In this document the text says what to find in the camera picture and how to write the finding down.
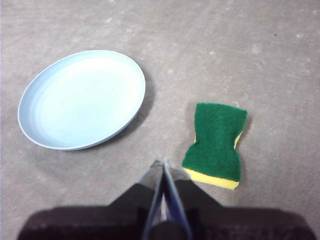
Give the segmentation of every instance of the light blue plate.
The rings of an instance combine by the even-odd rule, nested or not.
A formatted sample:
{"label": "light blue plate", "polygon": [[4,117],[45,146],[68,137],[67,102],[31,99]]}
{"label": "light blue plate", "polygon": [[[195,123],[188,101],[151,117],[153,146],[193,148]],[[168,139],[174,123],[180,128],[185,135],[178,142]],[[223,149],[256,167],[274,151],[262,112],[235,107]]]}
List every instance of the light blue plate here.
{"label": "light blue plate", "polygon": [[131,122],[145,90],[144,74],[131,58],[107,50],[79,52],[33,79],[20,100],[19,125],[42,147],[89,148]]}

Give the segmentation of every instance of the plate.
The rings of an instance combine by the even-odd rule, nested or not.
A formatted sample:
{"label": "plate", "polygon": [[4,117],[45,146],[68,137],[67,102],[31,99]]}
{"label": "plate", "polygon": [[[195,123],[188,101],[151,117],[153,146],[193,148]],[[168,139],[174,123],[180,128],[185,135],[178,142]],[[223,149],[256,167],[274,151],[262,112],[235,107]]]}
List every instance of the plate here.
{"label": "plate", "polygon": [[24,91],[18,122],[35,144],[79,150],[107,141],[137,114],[145,77],[128,56],[92,50],[67,56],[39,73]]}

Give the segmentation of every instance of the sponge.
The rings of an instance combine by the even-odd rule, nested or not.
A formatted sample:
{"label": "sponge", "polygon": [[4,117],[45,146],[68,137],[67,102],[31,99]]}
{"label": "sponge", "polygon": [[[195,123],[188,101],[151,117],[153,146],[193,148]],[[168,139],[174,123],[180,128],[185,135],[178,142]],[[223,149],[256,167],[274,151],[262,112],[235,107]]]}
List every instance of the sponge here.
{"label": "sponge", "polygon": [[247,111],[219,103],[198,103],[195,141],[182,167],[194,181],[234,190],[241,179],[235,148],[247,119]]}

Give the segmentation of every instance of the green scouring pad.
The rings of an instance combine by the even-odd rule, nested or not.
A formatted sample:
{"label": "green scouring pad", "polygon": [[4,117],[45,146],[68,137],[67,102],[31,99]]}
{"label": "green scouring pad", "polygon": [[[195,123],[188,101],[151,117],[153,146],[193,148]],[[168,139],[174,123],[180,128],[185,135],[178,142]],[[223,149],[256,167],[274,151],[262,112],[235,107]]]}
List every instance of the green scouring pad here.
{"label": "green scouring pad", "polygon": [[235,148],[245,126],[247,111],[219,103],[198,103],[195,110],[195,141],[182,167],[191,179],[234,190],[241,179]]}

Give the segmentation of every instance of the yellow sponge layer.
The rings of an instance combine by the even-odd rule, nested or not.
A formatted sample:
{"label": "yellow sponge layer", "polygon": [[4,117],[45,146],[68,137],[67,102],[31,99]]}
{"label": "yellow sponge layer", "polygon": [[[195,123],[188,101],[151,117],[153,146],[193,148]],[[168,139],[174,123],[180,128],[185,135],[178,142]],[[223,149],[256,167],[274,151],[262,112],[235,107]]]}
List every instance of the yellow sponge layer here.
{"label": "yellow sponge layer", "polygon": [[[241,134],[242,134],[242,132],[236,137],[236,139],[234,141],[234,148],[236,148]],[[215,176],[209,176],[209,175],[206,175],[206,174],[203,174],[203,173],[200,173],[200,172],[188,169],[188,168],[183,168],[183,169],[190,175],[192,180],[197,181],[197,182],[211,184],[211,185],[215,185],[218,187],[222,187],[225,189],[231,189],[231,190],[235,190],[235,188],[238,187],[238,185],[239,185],[238,181],[233,181],[233,180],[224,179],[224,178],[215,177]]]}

